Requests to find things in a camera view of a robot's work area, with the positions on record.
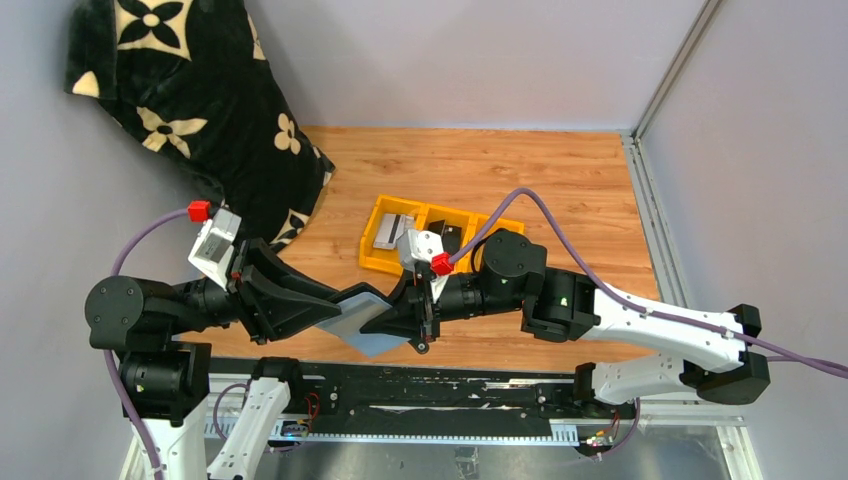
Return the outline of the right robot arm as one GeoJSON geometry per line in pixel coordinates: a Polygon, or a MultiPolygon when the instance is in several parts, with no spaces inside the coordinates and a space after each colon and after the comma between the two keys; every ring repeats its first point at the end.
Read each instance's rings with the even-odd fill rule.
{"type": "Polygon", "coordinates": [[[517,311],[522,330],[539,340],[608,339],[648,350],[635,360],[578,366],[577,402],[620,405],[691,391],[711,403],[748,405],[770,385],[767,359],[747,343],[761,329],[753,306],[709,313],[633,296],[549,266],[543,246],[505,229],[483,240],[475,271],[440,277],[419,255],[429,238],[419,232],[403,246],[409,268],[365,333],[401,337],[424,351],[445,322],[517,311]]]}

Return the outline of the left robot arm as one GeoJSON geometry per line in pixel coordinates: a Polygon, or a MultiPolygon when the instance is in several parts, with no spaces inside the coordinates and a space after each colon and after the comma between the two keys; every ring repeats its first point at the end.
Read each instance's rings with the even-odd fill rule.
{"type": "Polygon", "coordinates": [[[219,454],[207,458],[212,347],[182,335],[240,323],[262,345],[341,311],[335,288],[290,267],[264,241],[231,249],[222,268],[221,282],[178,285],[113,274],[85,302],[90,344],[106,354],[152,479],[251,479],[279,416],[292,409],[313,421],[326,399],[299,361],[264,357],[251,373],[235,427],[219,454]]]}

